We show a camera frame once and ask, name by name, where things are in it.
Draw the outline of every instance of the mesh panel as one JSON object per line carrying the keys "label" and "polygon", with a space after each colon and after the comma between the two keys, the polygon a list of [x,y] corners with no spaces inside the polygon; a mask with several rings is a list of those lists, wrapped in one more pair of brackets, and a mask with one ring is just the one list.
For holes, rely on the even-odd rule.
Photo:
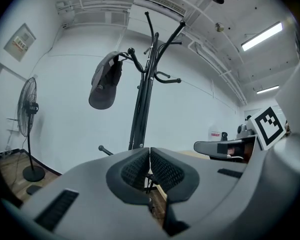
{"label": "mesh panel", "polygon": [[171,2],[169,0],[148,0],[148,1],[165,6],[165,7],[169,8],[170,10],[172,10],[178,14],[181,14],[182,16],[184,16],[186,13],[185,9],[183,9],[181,6],[175,4],[174,2]]}
{"label": "mesh panel", "polygon": [[149,172],[149,154],[143,154],[125,165],[121,171],[121,177],[131,187],[143,190],[145,188],[146,174]]}
{"label": "mesh panel", "polygon": [[185,177],[182,169],[154,152],[151,153],[151,169],[155,179],[166,193],[178,185]]}

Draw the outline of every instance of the ceiling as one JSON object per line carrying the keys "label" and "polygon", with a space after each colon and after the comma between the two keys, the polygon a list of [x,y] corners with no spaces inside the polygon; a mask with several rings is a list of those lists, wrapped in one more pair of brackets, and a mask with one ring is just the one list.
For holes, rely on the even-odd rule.
{"label": "ceiling", "polygon": [[[80,1],[84,6],[96,2],[99,7],[94,3],[93,10],[81,9]],[[212,0],[171,1],[186,9],[184,20],[187,27],[181,37],[183,45],[187,46],[192,41],[188,38],[189,35],[196,37],[203,48],[212,53],[214,62],[218,61],[216,67],[231,71],[227,74],[233,76],[234,80],[231,81],[237,82],[233,83],[235,89],[238,86],[242,91],[246,99],[243,104],[260,98],[256,91],[282,86],[299,62],[295,45],[296,27],[292,16],[279,0],[224,0],[224,4],[217,4]],[[82,23],[127,25],[127,9],[134,0],[55,2],[65,26],[71,27]],[[242,43],[276,22],[282,23],[281,32],[243,51]],[[216,23],[224,25],[223,32],[216,31]]]}

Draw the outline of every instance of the air conditioner vent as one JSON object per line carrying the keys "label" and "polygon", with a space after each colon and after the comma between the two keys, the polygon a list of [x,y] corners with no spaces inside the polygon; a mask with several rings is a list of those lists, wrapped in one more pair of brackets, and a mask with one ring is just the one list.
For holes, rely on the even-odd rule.
{"label": "air conditioner vent", "polygon": [[147,0],[147,1],[151,1],[153,3],[162,5],[166,8],[174,11],[175,13],[181,15],[182,17],[185,16],[186,10],[170,0]]}

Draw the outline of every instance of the fan base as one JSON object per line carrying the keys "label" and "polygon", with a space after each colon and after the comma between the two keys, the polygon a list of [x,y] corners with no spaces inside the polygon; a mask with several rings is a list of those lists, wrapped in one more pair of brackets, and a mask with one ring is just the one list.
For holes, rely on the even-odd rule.
{"label": "fan base", "polygon": [[28,182],[39,182],[45,177],[46,173],[44,169],[34,165],[33,170],[31,166],[24,168],[22,175]]}

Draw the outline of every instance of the wooden floor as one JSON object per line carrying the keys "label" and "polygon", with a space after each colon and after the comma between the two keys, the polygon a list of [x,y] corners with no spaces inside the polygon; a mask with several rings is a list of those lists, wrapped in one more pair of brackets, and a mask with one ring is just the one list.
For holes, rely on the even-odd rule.
{"label": "wooden floor", "polygon": [[26,190],[31,185],[44,187],[54,181],[58,176],[44,169],[45,176],[38,182],[29,182],[24,179],[22,172],[24,168],[30,166],[29,157],[25,153],[16,153],[0,158],[0,169],[5,182],[12,189],[12,192],[23,202],[30,198]]}
{"label": "wooden floor", "polygon": [[[58,177],[52,172],[44,169],[44,179],[39,182],[26,181],[22,175],[22,172],[24,168],[28,167],[29,165],[29,157],[25,153],[16,153],[9,155],[6,158],[0,158],[0,169],[5,182],[10,189],[12,189],[12,192],[23,202],[31,197],[26,192],[29,186],[36,185],[44,187]],[[152,216],[162,226],[166,213],[166,201],[157,189],[152,190],[149,196],[153,202]]]}

